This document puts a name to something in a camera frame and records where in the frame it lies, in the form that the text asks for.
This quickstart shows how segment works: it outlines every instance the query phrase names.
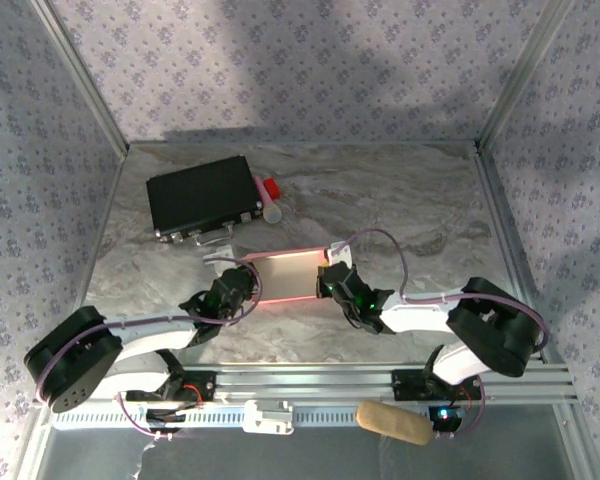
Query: black box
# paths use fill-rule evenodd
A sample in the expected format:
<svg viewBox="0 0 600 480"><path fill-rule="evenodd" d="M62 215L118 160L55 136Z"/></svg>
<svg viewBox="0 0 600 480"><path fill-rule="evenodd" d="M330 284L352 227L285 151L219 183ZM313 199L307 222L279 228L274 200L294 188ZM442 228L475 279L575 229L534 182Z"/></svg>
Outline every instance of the black box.
<svg viewBox="0 0 600 480"><path fill-rule="evenodd" d="M150 178L147 193L153 228L161 242L181 242L250 221L262 213L247 159L231 157Z"/></svg>

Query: white clamp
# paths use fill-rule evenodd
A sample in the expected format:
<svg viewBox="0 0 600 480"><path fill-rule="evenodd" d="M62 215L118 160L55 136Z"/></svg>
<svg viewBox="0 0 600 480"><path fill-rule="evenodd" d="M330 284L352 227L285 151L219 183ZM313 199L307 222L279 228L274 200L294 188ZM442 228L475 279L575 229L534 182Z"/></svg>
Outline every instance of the white clamp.
<svg viewBox="0 0 600 480"><path fill-rule="evenodd" d="M335 242L331 244L330 248L327 248L327 259L329 260L329 266L335 265L338 262L344 262L347 264L347 267L351 268L353 265L353 260L351 259L351 247L347 245L342 250L338 252L337 255L334 255L333 252L344 242Z"/></svg>
<svg viewBox="0 0 600 480"><path fill-rule="evenodd" d="M242 429L248 433L291 435L294 430L293 405L286 400L247 400Z"/></svg>
<svg viewBox="0 0 600 480"><path fill-rule="evenodd" d="M235 265L231 262L213 262L212 260L214 258L236 258L231 245L225 245L217 248L214 253L210 253L209 255L202 257L202 260L207 264L213 263L213 268L216 270L216 275L219 277L222 276L222 273L225 270L235 267Z"/></svg>

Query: sponge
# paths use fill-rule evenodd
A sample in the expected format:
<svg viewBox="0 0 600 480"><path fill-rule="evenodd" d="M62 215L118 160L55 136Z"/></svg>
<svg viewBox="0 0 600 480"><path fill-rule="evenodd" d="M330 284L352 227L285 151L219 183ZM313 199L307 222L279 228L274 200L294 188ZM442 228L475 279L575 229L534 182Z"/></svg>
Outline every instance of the sponge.
<svg viewBox="0 0 600 480"><path fill-rule="evenodd" d="M433 424L428 418L371 400L358 406L356 420L365 430L415 445L426 445L433 437Z"/></svg>

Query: marble surface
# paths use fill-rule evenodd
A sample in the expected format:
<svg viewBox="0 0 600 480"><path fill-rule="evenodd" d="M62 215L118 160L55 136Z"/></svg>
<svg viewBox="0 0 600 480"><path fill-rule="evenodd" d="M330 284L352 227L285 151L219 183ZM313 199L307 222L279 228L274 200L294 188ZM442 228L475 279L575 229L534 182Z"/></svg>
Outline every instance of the marble surface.
<svg viewBox="0 0 600 480"><path fill-rule="evenodd" d="M145 182L152 176L243 154L254 174L273 176L283 219L236 227L238 254L328 245L365 227L396 236L410 267L408 292L435 292L484 276L508 289L470 144L193 146L131 148L106 226L85 304L106 316L173 311L208 288L201 258L215 247L193 240L164 245L153 236ZM372 287L397 288L402 269L381 235L353 246ZM181 354L203 362L422 362L453 340L430 332L374 336L349 326L335 302L262 305L213 341Z"/></svg>

